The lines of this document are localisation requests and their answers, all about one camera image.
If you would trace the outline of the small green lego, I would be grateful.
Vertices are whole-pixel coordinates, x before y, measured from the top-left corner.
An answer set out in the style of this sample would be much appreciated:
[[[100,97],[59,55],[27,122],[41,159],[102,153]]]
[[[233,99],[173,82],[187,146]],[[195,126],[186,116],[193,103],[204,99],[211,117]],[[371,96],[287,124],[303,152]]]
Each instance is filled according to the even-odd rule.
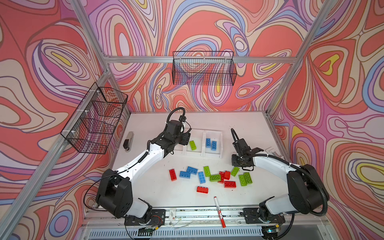
[[[239,167],[234,167],[231,171],[231,176],[235,177],[238,174],[239,170]]]

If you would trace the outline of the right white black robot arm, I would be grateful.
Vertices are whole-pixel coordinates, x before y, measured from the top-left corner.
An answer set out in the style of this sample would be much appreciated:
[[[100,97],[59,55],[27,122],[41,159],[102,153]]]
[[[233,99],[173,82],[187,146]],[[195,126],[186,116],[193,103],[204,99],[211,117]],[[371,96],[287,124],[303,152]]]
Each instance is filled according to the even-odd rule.
[[[270,197],[261,202],[253,214],[259,221],[267,223],[280,214],[312,214],[317,217],[326,215],[330,199],[316,169],[309,165],[296,165],[282,158],[267,154],[260,148],[252,149],[244,139],[234,138],[236,153],[232,155],[234,167],[264,169],[285,181],[288,193],[279,197]]]

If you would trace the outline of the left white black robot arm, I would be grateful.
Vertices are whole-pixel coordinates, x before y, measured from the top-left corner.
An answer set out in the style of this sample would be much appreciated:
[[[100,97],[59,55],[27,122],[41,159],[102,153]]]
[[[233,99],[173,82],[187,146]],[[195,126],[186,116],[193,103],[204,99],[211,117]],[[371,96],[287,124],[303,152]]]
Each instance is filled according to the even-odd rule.
[[[128,216],[148,223],[153,207],[145,200],[134,197],[133,184],[153,165],[172,154],[175,146],[189,143],[192,129],[185,131],[186,123],[183,116],[179,120],[168,120],[163,132],[147,142],[147,148],[141,155],[118,170],[106,170],[100,180],[96,203],[117,219]]]

